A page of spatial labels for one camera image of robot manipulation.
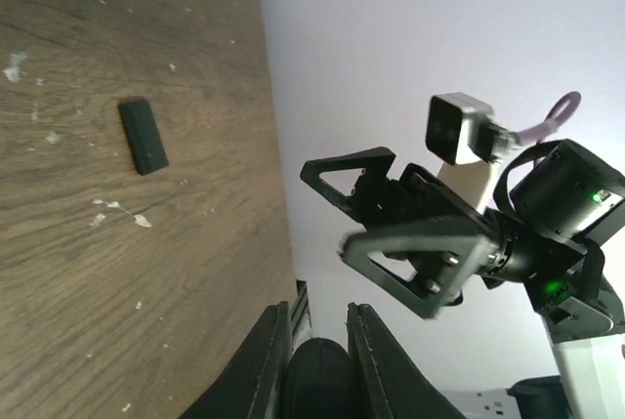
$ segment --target wood grain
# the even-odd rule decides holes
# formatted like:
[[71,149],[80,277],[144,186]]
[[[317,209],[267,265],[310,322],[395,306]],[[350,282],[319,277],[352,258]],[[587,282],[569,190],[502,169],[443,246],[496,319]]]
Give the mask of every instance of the wood grain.
[[[177,417],[295,298],[259,0],[0,0],[0,67],[22,52],[0,77],[0,416]],[[144,177],[134,96],[170,160]]]

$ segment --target wooden table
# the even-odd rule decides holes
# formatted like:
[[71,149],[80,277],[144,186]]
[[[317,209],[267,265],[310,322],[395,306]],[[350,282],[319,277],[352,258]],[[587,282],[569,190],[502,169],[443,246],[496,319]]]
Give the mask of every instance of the wooden table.
[[177,417],[295,299],[259,0],[0,0],[5,68],[0,416]]

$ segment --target bolt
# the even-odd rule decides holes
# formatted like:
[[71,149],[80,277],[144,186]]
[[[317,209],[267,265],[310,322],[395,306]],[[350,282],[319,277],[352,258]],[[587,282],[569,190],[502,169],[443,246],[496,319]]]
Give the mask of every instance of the bolt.
[[434,280],[431,280],[431,279],[426,280],[426,287],[433,294],[437,294],[438,292],[440,292],[440,286]]
[[460,263],[460,260],[458,260],[458,257],[454,255],[453,253],[451,253],[450,251],[443,252],[441,256],[442,256],[442,260],[445,261],[445,263],[448,264],[449,266],[456,266],[458,263]]

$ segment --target small black object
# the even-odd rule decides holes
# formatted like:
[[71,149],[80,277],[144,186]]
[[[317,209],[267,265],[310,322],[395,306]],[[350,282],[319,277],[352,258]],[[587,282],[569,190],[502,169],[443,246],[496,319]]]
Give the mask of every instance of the small black object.
[[137,173],[147,175],[169,165],[149,102],[133,99],[118,107]]

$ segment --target white wall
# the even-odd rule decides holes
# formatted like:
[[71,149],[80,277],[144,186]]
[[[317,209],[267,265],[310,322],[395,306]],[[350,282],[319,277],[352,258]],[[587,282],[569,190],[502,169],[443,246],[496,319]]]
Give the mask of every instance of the white wall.
[[[299,181],[308,159],[387,146],[438,170],[424,145],[431,95],[464,91],[519,129],[569,90],[581,110],[563,135],[625,171],[625,0],[263,0],[296,271],[313,327],[345,344],[347,303],[369,303],[440,388],[510,386],[556,371],[520,286],[423,321],[336,257],[355,225]],[[621,232],[607,275],[625,297]]]

